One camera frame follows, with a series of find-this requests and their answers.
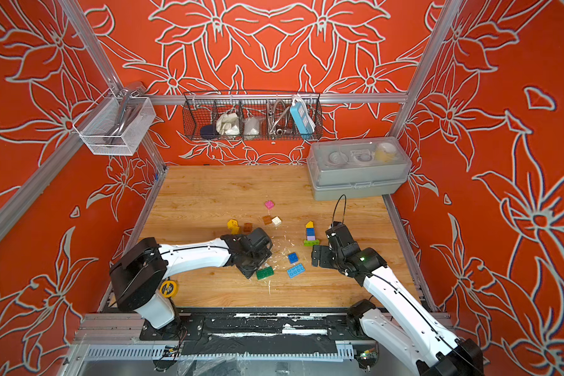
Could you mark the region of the dark green lego plate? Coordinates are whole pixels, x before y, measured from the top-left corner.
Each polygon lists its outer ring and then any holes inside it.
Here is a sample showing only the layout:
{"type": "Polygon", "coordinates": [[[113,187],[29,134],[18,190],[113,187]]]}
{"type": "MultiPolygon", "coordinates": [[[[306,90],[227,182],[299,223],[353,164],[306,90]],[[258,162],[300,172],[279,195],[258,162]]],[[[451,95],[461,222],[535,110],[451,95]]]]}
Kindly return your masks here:
{"type": "Polygon", "coordinates": [[[256,276],[258,280],[264,280],[274,275],[274,269],[271,266],[259,269],[256,272],[256,276]]]}

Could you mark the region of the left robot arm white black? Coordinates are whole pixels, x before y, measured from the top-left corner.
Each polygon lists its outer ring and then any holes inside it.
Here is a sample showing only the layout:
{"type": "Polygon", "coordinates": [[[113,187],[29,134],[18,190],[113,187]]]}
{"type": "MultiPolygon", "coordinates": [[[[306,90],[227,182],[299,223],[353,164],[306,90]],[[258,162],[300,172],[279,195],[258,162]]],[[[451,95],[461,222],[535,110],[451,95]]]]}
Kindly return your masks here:
{"type": "Polygon", "coordinates": [[[227,234],[185,245],[144,238],[111,266],[117,308],[123,313],[138,313],[151,327],[162,329],[178,317],[174,305],[159,291],[169,277],[196,269],[235,266],[249,279],[271,257],[273,246],[261,228],[248,235],[227,234]]]}

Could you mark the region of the lime green lego brick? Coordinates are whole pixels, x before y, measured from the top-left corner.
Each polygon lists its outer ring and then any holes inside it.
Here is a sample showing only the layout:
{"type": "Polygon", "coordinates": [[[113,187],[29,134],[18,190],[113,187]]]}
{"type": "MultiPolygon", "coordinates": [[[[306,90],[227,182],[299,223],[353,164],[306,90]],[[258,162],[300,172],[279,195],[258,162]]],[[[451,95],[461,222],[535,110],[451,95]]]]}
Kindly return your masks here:
{"type": "Polygon", "coordinates": [[[314,245],[319,245],[320,243],[321,242],[319,240],[312,240],[312,241],[305,240],[305,241],[303,241],[303,245],[305,247],[313,247],[314,245]]]}

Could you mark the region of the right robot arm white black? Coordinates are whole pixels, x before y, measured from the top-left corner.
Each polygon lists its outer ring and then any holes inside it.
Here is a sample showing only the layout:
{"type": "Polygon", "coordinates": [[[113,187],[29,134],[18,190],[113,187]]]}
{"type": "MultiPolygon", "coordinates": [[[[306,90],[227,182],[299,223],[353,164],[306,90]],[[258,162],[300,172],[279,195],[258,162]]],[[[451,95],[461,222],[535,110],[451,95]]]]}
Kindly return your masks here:
{"type": "Polygon", "coordinates": [[[484,373],[481,348],[471,339],[460,339],[432,316],[376,250],[360,248],[342,222],[333,222],[326,236],[326,245],[313,246],[313,265],[354,279],[391,316],[386,318],[373,302],[364,299],[347,312],[352,331],[384,346],[414,375],[484,373]]]}

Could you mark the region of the dark blue lego brick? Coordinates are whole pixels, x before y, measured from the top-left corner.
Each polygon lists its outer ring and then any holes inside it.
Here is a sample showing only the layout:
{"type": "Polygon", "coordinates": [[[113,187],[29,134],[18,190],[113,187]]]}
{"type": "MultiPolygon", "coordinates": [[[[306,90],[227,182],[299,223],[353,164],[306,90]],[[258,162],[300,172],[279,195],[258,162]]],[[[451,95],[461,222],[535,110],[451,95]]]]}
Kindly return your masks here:
{"type": "Polygon", "coordinates": [[[293,253],[288,255],[288,261],[291,264],[295,264],[299,261],[299,257],[297,256],[296,253],[293,252],[293,253]]]}

